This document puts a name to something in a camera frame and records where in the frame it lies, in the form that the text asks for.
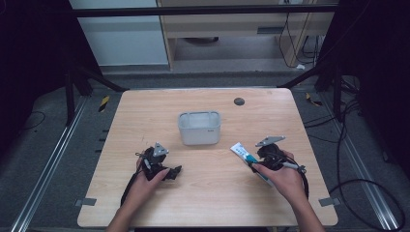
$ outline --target aluminum rail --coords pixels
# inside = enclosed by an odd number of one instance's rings
[[[36,183],[23,209],[21,210],[15,222],[13,223],[11,228],[12,232],[26,231],[31,219],[33,218],[33,215],[36,213],[36,210],[40,202],[42,201],[48,184],[53,177],[54,171],[56,170],[60,159],[63,157],[67,145],[83,113],[84,106],[87,100],[88,97],[81,97],[72,123],[66,126],[66,128],[64,129],[60,139],[57,142],[57,145],[54,148],[54,151],[52,152],[47,164],[45,165],[42,175]]]
[[[321,93],[320,97],[322,100],[324,100],[323,102],[325,103],[328,111],[332,113],[332,101],[326,94]],[[337,132],[341,133],[341,124],[337,120],[333,120],[333,122]],[[343,139],[342,145],[358,178],[374,181],[348,134],[346,134],[346,137]],[[395,219],[395,216],[393,215],[388,203],[386,202],[386,199],[384,198],[383,192],[380,190],[380,188],[368,183],[363,183],[362,186],[366,193],[367,199],[370,202],[373,211],[379,219],[382,227],[385,230],[393,230],[398,228],[398,223]]]

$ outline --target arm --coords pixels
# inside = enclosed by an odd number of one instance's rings
[[[293,159],[291,153],[283,152]],[[260,164],[253,164],[252,167],[268,177],[275,184],[278,192],[289,202],[301,231],[325,231],[305,196],[302,178],[295,169],[283,167],[273,171]]]
[[[149,199],[168,171],[169,169],[161,171],[151,181],[147,180],[143,172],[138,173],[124,204],[117,210],[117,213],[105,231],[128,231],[136,212],[144,202]]]

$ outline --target plastic box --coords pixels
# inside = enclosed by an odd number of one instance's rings
[[[220,114],[217,111],[184,112],[178,119],[185,145],[215,144],[220,141]]]

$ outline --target black cable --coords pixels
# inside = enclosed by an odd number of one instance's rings
[[[316,138],[316,139],[319,139],[319,140],[322,140],[322,141],[324,141],[324,142],[337,143],[337,141],[327,140],[327,139],[324,139],[324,138],[321,138],[321,137],[317,137],[317,136],[314,136],[314,135],[311,135],[311,134],[308,134],[307,136],[308,136],[308,137],[312,137],[312,138]]]
[[[342,128],[341,128],[341,133],[340,133],[339,140],[338,140],[338,142],[337,142],[337,186],[334,187],[334,188],[332,188],[332,189],[329,191],[329,193],[332,193],[332,192],[335,191],[336,189],[339,189],[340,197],[341,197],[341,199],[342,199],[344,205],[346,206],[347,210],[348,210],[353,216],[355,216],[359,221],[361,221],[362,223],[364,223],[364,224],[367,225],[368,227],[370,227],[370,228],[372,228],[372,229],[380,230],[380,231],[399,231],[399,230],[401,230],[401,229],[404,227],[406,218],[405,218],[404,211],[402,210],[402,208],[401,208],[401,206],[399,205],[398,201],[395,199],[395,197],[394,197],[390,192],[388,192],[388,191],[387,191],[384,187],[382,187],[381,185],[379,185],[379,184],[377,184],[377,183],[375,183],[375,182],[372,182],[372,181],[370,181],[370,180],[365,180],[365,179],[353,179],[353,180],[349,180],[349,181],[345,181],[345,182],[342,182],[342,181],[340,180],[340,146],[341,146],[341,141],[342,141],[342,139],[343,139],[343,137],[344,137],[343,134],[344,134],[344,133],[347,133],[346,120],[345,120],[345,119],[346,119],[347,113],[352,111],[352,108],[353,108],[353,110],[356,109],[355,107],[357,106],[357,104],[358,104],[358,103],[357,103],[356,101],[353,101],[353,103],[352,103],[351,105],[347,105],[346,108],[345,108],[345,109],[343,110],[343,112],[342,112],[342,121],[341,121],[341,123],[342,123]],[[381,227],[378,227],[378,226],[376,226],[376,225],[371,224],[370,222],[368,222],[368,221],[366,221],[365,219],[363,219],[362,217],[360,217],[356,212],[354,212],[354,210],[350,207],[350,205],[348,204],[347,200],[345,199],[341,187],[344,186],[344,185],[347,185],[347,184],[355,183],[355,182],[367,182],[367,183],[371,183],[371,184],[373,184],[373,185],[378,186],[378,187],[381,188],[387,195],[389,195],[389,197],[395,202],[395,204],[397,205],[397,207],[398,207],[398,209],[399,209],[399,211],[400,211],[400,213],[401,213],[401,225],[400,225],[398,228],[396,228],[396,229],[386,230],[386,229],[384,229],[384,228],[381,228]]]
[[[318,120],[321,120],[321,119],[324,119],[324,118],[327,118],[327,117],[332,117],[332,115],[329,114],[329,115],[326,115],[326,116],[323,116],[323,117],[320,117],[320,118],[312,119],[312,120],[309,120],[307,122],[304,122],[304,124],[312,123],[312,122],[315,122],[315,121],[318,121]]]
[[[293,40],[292,40],[292,37],[291,37],[291,35],[290,35],[290,30],[289,30],[289,13],[287,13],[287,14],[286,14],[286,20],[285,20],[284,26],[283,26],[283,30],[282,30],[282,32],[280,33],[279,42],[278,42],[278,43],[279,43],[279,50],[280,50],[280,53],[281,53],[281,55],[282,55],[282,57],[283,57],[283,60],[284,60],[285,65],[286,65],[288,68],[296,68],[296,66],[290,66],[289,64],[287,64],[286,59],[284,59],[283,51],[282,51],[282,49],[281,49],[281,37],[282,37],[282,35],[283,35],[285,29],[287,29],[287,33],[288,33],[288,36],[289,36],[289,41],[290,41],[290,43],[292,44],[293,54],[295,55],[295,58],[296,58],[299,62],[301,62],[302,65],[311,64],[312,62],[305,62],[305,61],[299,60],[298,55],[296,54],[296,48],[295,48],[295,45],[293,44]]]
[[[353,26],[355,26],[356,23],[359,21],[359,19],[362,18],[362,16],[365,14],[366,9],[370,5],[370,2],[371,0],[367,1],[367,4],[363,8],[363,10],[360,12],[360,14],[356,17],[356,19],[353,21],[353,23],[350,24],[350,26],[346,29],[346,31],[340,37],[338,37],[334,45],[326,53],[324,53],[322,56],[319,57],[318,62],[327,58],[326,56],[329,55],[329,53],[332,50],[334,50],[338,46],[338,44],[340,44],[344,40],[344,37],[352,30]]]
[[[296,171],[301,175],[301,177],[302,177],[302,181],[303,181],[303,184],[304,184],[304,189],[305,189],[305,196],[308,198],[308,195],[309,195],[309,190],[308,190],[308,178],[307,178],[307,176],[306,176],[306,170],[305,170],[305,167],[304,166],[301,166],[301,165],[299,165],[294,159],[292,159],[292,158],[290,158],[290,157],[288,157],[287,155],[284,155],[284,156],[282,156],[282,155],[279,155],[279,154],[276,154],[276,153],[271,153],[271,152],[263,152],[263,155],[265,155],[264,157],[266,157],[266,156],[270,156],[270,157],[276,157],[276,158],[278,158],[278,162],[277,163],[275,163],[275,164],[281,164],[283,161],[282,161],[282,159],[285,159],[285,161],[287,161],[287,162],[289,162],[289,163],[292,163],[292,164],[295,164],[298,168],[296,169]]]
[[[40,122],[37,123],[37,124],[34,125],[34,126],[30,126],[30,127],[27,127],[27,128],[23,128],[23,130],[26,131],[26,130],[30,130],[30,129],[36,128],[36,127],[38,127],[38,126],[45,120],[45,114],[44,114],[43,112],[41,112],[41,111],[33,111],[33,112],[31,112],[31,114],[36,114],[36,113],[43,115],[42,120],[40,120]]]
[[[341,78],[341,84],[343,84],[343,88],[351,94],[359,94],[359,89],[354,85],[350,84],[348,81],[346,81],[343,77]]]
[[[135,171],[135,173],[138,174],[138,173],[140,173],[140,172],[142,171],[142,170],[141,170],[142,162],[145,160],[146,156],[145,156],[145,154],[142,154],[142,153],[135,153],[135,155],[136,155],[136,156],[139,156],[139,157],[141,158],[141,162],[140,162],[139,165],[136,167],[136,171]]]
[[[328,119],[328,120],[325,120],[325,121],[323,121],[323,122],[321,122],[321,123],[314,124],[314,125],[309,125],[309,126],[305,126],[305,129],[315,128],[315,127],[319,127],[319,126],[325,125],[325,124],[327,124],[327,123],[329,123],[329,122],[332,122],[332,120],[334,120],[335,118],[336,118],[336,117],[332,117],[332,118],[330,118],[330,119]]]
[[[319,46],[319,44],[320,44],[320,42],[319,42],[319,36],[316,36],[316,37],[315,37],[315,43],[314,43],[314,49],[313,49],[313,51],[305,51],[305,47],[306,47],[306,45],[307,45],[308,38],[309,38],[309,36],[307,36],[307,37],[305,38],[304,45],[302,46],[302,54],[304,55],[304,57],[306,57],[306,58],[308,58],[308,59],[312,59],[311,63],[313,64],[313,66],[316,66],[317,59],[318,59],[318,56],[319,56],[319,51],[320,51],[320,48],[319,48],[319,47],[321,47],[321,45]]]

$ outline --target small round object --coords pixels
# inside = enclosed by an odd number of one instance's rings
[[[245,104],[245,100],[242,99],[242,98],[236,98],[233,102],[234,102],[236,105],[243,105],[243,104]]]

